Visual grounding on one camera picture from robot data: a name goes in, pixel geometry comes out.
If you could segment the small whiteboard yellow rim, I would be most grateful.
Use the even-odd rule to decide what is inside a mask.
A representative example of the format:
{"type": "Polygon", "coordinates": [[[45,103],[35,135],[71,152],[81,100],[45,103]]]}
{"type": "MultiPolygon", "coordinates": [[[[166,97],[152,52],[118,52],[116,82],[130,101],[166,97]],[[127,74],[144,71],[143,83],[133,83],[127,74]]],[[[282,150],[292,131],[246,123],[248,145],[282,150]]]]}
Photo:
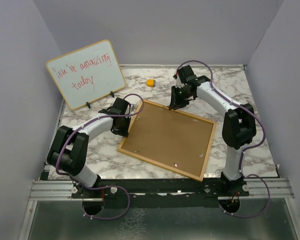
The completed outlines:
{"type": "Polygon", "coordinates": [[[71,110],[117,92],[126,86],[108,39],[49,60],[46,68],[71,110]]]}

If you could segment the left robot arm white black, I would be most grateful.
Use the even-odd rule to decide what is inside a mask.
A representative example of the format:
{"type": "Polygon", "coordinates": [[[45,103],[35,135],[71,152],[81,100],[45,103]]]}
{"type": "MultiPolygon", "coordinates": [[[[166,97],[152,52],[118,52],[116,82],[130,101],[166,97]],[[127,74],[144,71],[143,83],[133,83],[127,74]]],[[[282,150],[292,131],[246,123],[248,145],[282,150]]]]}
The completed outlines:
{"type": "Polygon", "coordinates": [[[55,134],[47,155],[47,163],[60,173],[66,173],[83,184],[87,196],[96,197],[101,190],[101,177],[86,164],[89,143],[104,132],[128,136],[131,117],[131,104],[122,98],[116,98],[114,104],[100,110],[91,120],[81,126],[60,126],[55,134]]]}

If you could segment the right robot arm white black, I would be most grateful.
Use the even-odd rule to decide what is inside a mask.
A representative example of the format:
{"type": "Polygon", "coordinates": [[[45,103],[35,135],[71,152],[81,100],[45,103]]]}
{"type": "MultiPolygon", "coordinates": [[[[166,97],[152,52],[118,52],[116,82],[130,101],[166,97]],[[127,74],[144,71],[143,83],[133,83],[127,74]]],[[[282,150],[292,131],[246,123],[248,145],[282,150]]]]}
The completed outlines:
{"type": "Polygon", "coordinates": [[[251,115],[254,108],[249,103],[240,104],[221,93],[210,78],[195,75],[190,65],[179,67],[173,78],[182,86],[171,87],[169,110],[184,108],[190,101],[200,98],[223,117],[222,138],[227,145],[227,154],[222,176],[226,179],[220,182],[219,189],[230,196],[238,189],[236,180],[242,177],[239,167],[241,151],[257,133],[256,120],[251,115]]]}

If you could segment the yellow picture frame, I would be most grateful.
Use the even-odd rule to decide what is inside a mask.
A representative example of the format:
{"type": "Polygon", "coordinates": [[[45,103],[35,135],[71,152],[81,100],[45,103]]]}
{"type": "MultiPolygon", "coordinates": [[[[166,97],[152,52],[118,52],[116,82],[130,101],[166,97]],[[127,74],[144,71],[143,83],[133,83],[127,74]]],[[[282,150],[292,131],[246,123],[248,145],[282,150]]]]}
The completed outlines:
{"type": "Polygon", "coordinates": [[[145,100],[117,150],[201,182],[217,123],[145,100]]]}

